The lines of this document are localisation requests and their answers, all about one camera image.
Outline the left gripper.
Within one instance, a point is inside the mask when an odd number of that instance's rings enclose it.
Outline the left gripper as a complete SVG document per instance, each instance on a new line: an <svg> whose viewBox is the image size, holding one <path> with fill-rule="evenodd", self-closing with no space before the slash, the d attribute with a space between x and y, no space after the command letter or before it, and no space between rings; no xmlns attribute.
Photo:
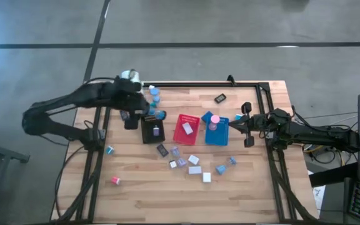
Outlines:
<svg viewBox="0 0 360 225"><path fill-rule="evenodd" d="M114 85L117 91L114 96L117 106L114 108L128 113L124 120L125 129L137 129L141 116L155 115L155 109L150 106L145 95L141 93L143 85L140 82L116 77Z"/></svg>

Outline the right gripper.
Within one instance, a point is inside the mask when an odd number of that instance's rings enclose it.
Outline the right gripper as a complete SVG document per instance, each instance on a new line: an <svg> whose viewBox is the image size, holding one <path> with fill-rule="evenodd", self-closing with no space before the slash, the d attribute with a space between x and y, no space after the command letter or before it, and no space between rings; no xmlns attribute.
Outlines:
<svg viewBox="0 0 360 225"><path fill-rule="evenodd" d="M252 105L250 102L245 102L241 106L241 111L243 115L237 114L235 120L229 122L229 127L232 127L244 133L246 138L244 140L244 146L246 148L254 146L254 137L251 136L252 131L265 131L266 126L266 115L265 114L255 114L250 116L249 113L252 111Z"/></svg>

